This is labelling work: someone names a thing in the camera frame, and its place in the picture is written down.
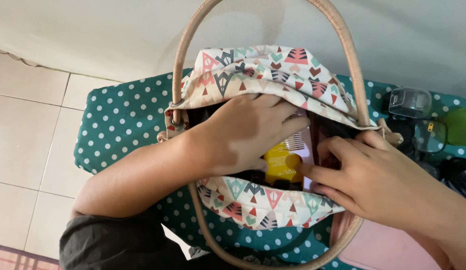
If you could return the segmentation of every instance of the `white wall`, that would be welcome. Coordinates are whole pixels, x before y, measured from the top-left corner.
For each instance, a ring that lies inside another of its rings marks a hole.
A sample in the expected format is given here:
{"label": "white wall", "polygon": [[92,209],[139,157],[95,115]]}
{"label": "white wall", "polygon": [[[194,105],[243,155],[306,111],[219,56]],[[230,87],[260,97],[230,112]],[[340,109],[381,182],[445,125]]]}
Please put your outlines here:
{"label": "white wall", "polygon": [[[350,27],[366,79],[466,97],[466,0],[332,0]],[[201,0],[0,0],[0,49],[86,75],[131,81],[172,70]],[[348,74],[327,20],[301,0],[226,0],[208,15],[202,47],[305,47]]]}

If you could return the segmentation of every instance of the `metal grommet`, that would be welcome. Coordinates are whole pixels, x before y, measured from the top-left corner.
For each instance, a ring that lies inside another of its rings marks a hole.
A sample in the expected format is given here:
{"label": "metal grommet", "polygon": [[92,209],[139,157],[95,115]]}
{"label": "metal grommet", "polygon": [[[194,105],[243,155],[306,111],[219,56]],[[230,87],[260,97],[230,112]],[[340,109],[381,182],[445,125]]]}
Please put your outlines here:
{"label": "metal grommet", "polygon": [[170,124],[171,124],[172,126],[175,126],[175,127],[180,127],[180,126],[182,126],[182,125],[184,124],[184,121],[183,121],[183,118],[181,118],[181,121],[180,121],[178,124],[175,124],[175,123],[173,122],[173,115],[172,115],[172,116],[170,117]]}
{"label": "metal grommet", "polygon": [[180,102],[178,102],[178,103],[173,103],[173,102],[172,102],[172,103],[170,104],[170,107],[178,107],[178,106],[180,106],[181,104],[183,104],[183,102],[184,102],[184,99],[181,99]]}

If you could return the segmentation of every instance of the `pink fabric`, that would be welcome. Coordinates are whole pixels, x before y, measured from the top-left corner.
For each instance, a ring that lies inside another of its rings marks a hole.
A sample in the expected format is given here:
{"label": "pink fabric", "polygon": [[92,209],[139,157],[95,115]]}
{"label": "pink fabric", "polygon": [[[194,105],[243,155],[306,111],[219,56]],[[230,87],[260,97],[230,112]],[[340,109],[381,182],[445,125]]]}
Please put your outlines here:
{"label": "pink fabric", "polygon": [[[350,212],[335,214],[330,245],[343,234],[353,215]],[[367,270],[437,270],[434,259],[405,231],[368,220],[344,249],[338,259]]]}

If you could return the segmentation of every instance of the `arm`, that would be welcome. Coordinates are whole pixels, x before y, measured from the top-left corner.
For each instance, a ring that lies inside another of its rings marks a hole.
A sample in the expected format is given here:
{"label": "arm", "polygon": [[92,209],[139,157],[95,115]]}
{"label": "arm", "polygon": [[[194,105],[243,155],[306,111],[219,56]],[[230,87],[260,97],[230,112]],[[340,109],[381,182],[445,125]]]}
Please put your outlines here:
{"label": "arm", "polygon": [[233,98],[204,123],[134,150],[94,175],[76,196],[73,217],[129,217],[191,181],[264,169],[266,151],[309,125],[306,117],[285,120],[294,112],[274,95]]}
{"label": "arm", "polygon": [[342,165],[340,170],[299,165],[304,175],[323,184],[317,193],[360,217],[430,239],[455,269],[466,269],[466,199],[373,131],[356,140],[326,139],[318,152],[322,160],[334,155]]}

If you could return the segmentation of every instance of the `green object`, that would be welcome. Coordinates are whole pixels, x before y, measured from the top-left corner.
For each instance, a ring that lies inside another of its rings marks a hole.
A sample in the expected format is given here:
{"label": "green object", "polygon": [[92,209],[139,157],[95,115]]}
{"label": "green object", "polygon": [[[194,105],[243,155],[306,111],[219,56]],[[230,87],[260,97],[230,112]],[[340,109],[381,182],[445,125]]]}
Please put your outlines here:
{"label": "green object", "polygon": [[[185,69],[183,76],[191,70]],[[339,75],[337,78],[345,90],[353,94],[350,77]],[[395,88],[391,84],[365,81],[372,120],[386,117],[380,113],[381,97]],[[466,107],[465,98],[438,93],[432,95],[433,116],[441,117],[449,108]],[[163,112],[170,101],[171,73],[91,91],[74,150],[76,166],[97,174],[136,148],[157,143],[158,133],[166,130]],[[466,147],[445,145],[442,151],[431,154],[434,161],[449,156],[466,157]],[[163,224],[177,236],[193,247],[209,250],[199,230],[187,187],[172,192],[156,207]],[[285,227],[252,231],[219,217],[205,207],[203,212],[212,235],[219,239],[221,247],[247,246],[286,264],[316,258],[327,250],[330,239],[332,216],[308,229]],[[324,266],[328,270],[354,268],[337,258]]]}
{"label": "green object", "polygon": [[440,120],[447,126],[447,144],[466,146],[466,108],[450,111]]}

